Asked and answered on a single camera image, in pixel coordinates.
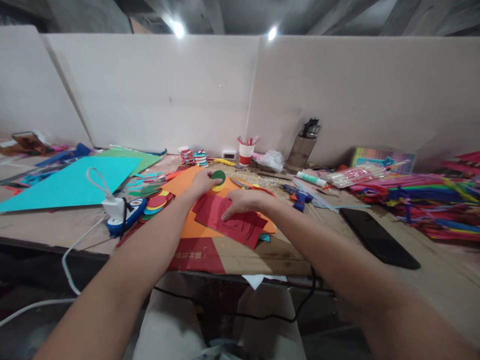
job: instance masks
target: black phone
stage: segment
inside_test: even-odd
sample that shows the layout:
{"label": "black phone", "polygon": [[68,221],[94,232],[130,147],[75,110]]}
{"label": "black phone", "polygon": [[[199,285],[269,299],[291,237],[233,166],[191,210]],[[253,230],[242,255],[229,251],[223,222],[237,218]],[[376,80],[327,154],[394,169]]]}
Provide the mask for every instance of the black phone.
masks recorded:
{"label": "black phone", "polygon": [[342,208],[340,214],[363,246],[383,263],[410,270],[422,267],[368,212]]}

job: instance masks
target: thermos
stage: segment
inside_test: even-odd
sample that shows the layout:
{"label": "thermos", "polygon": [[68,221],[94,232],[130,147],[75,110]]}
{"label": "thermos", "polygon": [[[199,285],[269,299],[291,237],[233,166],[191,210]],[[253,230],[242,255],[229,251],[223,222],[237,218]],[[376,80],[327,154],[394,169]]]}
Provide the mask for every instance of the thermos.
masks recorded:
{"label": "thermos", "polygon": [[307,123],[303,124],[303,128],[295,138],[295,142],[291,147],[290,155],[285,164],[285,168],[289,172],[296,174],[305,169],[307,160],[317,142],[319,130],[318,117],[311,117]]}

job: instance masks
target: glue stick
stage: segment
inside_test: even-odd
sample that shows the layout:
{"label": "glue stick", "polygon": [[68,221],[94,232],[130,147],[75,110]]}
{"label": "glue stick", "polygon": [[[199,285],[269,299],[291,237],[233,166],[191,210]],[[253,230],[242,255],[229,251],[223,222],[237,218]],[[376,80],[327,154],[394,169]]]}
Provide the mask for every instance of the glue stick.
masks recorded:
{"label": "glue stick", "polygon": [[312,175],[308,175],[308,174],[305,174],[305,173],[300,172],[300,171],[297,172],[295,176],[297,178],[305,180],[309,183],[318,185],[319,187],[322,187],[322,188],[327,184],[327,182],[322,180],[321,178],[318,178],[318,177],[315,177],[315,176],[312,176]]}

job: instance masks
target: white plug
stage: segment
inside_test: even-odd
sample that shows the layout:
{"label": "white plug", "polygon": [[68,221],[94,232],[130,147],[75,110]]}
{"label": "white plug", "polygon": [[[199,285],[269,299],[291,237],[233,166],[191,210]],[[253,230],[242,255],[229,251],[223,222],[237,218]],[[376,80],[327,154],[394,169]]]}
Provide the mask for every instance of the white plug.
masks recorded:
{"label": "white plug", "polygon": [[123,199],[110,194],[110,196],[106,196],[106,199],[101,204],[113,220],[124,222],[125,203]]}
{"label": "white plug", "polygon": [[[104,187],[101,187],[95,181],[92,180],[92,178],[90,176],[90,172],[92,170],[95,170],[95,172],[98,174],[98,176],[100,177],[100,179],[103,182]],[[122,198],[115,197],[115,196],[112,195],[112,193],[109,189],[109,186],[107,185],[107,182],[105,181],[105,179],[102,176],[102,174],[100,173],[100,171],[98,171],[96,168],[94,168],[94,167],[89,168],[86,171],[86,178],[88,179],[88,181],[90,181],[92,183],[92,185],[96,186],[97,188],[99,188],[100,190],[102,190],[105,193],[105,200],[103,200],[101,202],[101,204],[105,208],[105,211],[107,212],[107,214],[110,215],[110,217],[112,219],[123,223],[124,222],[124,213],[125,213],[124,200]]]}

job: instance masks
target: black cable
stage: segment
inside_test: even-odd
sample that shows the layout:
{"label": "black cable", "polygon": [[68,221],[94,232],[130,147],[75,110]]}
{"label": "black cable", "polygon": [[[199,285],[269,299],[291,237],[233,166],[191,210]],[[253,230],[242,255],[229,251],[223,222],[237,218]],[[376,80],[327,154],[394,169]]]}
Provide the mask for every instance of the black cable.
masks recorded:
{"label": "black cable", "polygon": [[129,203],[127,202],[127,199],[122,197],[123,199],[123,223],[121,224],[121,233],[120,233],[120,239],[119,240],[122,240],[122,238],[124,237],[124,234],[125,234],[125,223],[127,222],[127,208],[129,207]]}
{"label": "black cable", "polygon": [[[308,294],[305,296],[305,298],[301,301],[301,303],[298,305],[298,308],[296,309],[296,313],[295,313],[295,316],[292,318],[292,319],[289,319],[287,317],[284,317],[284,316],[280,316],[280,315],[276,315],[276,314],[268,314],[268,315],[265,315],[265,316],[255,316],[255,315],[250,315],[250,314],[244,314],[244,313],[241,313],[241,312],[230,312],[230,311],[221,311],[222,314],[224,315],[229,315],[229,316],[233,316],[233,317],[243,317],[243,318],[249,318],[249,319],[253,319],[253,320],[259,320],[259,321],[264,321],[264,320],[267,320],[267,319],[270,319],[270,318],[274,318],[274,319],[279,319],[279,320],[283,320],[287,323],[294,323],[295,321],[297,321],[297,318],[299,317],[299,314],[300,314],[300,311],[302,310],[302,308],[304,307],[305,303],[307,302],[308,299],[310,299],[312,297],[312,295],[314,294],[314,291],[315,291],[315,285],[317,283],[317,276],[315,275],[315,270],[313,267],[311,267],[311,276],[312,276],[312,282],[311,282],[311,288],[310,288],[310,291],[308,292]],[[174,298],[179,298],[179,299],[185,299],[185,300],[190,300],[192,303],[195,303],[197,305],[200,305],[202,306],[203,308],[205,309],[212,309],[214,311],[218,311],[218,309],[216,308],[213,308],[211,306],[205,306],[203,303],[201,303],[200,301],[194,299],[193,297],[190,297],[190,296],[183,296],[183,295],[178,295],[176,293],[173,293],[173,292],[170,292],[170,291],[167,291],[167,290],[163,290],[157,286],[154,286],[153,287],[155,290],[158,290],[159,292],[162,292],[164,294],[167,294],[167,295],[170,295]]]}

